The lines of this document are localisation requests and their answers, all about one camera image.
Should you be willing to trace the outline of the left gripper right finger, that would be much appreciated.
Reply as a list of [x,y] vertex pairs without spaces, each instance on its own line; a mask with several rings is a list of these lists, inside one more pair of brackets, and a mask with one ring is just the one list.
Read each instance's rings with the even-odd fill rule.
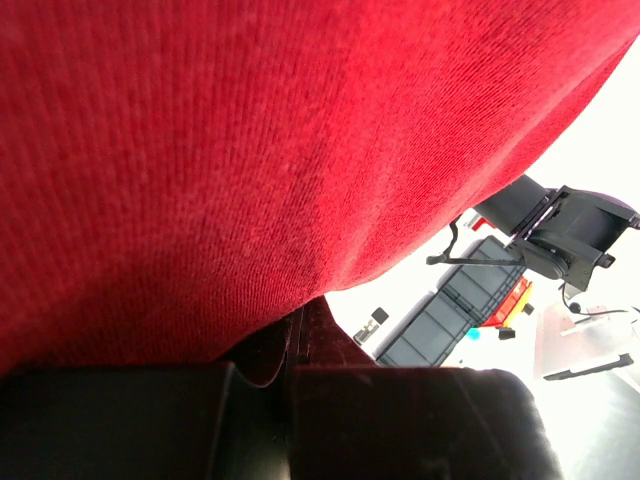
[[336,323],[324,296],[301,309],[297,360],[323,367],[371,367],[375,362]]

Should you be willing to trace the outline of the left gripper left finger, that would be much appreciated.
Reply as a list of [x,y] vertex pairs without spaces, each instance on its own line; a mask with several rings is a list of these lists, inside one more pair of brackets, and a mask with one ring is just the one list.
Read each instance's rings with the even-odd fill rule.
[[301,310],[250,334],[219,357],[232,363],[240,374],[255,386],[268,386],[278,376],[289,350],[293,327]]

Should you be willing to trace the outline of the red t shirt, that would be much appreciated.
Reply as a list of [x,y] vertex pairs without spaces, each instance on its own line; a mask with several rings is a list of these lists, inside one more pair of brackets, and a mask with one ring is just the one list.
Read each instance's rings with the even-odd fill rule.
[[635,1],[5,1],[1,370],[208,362],[519,177]]

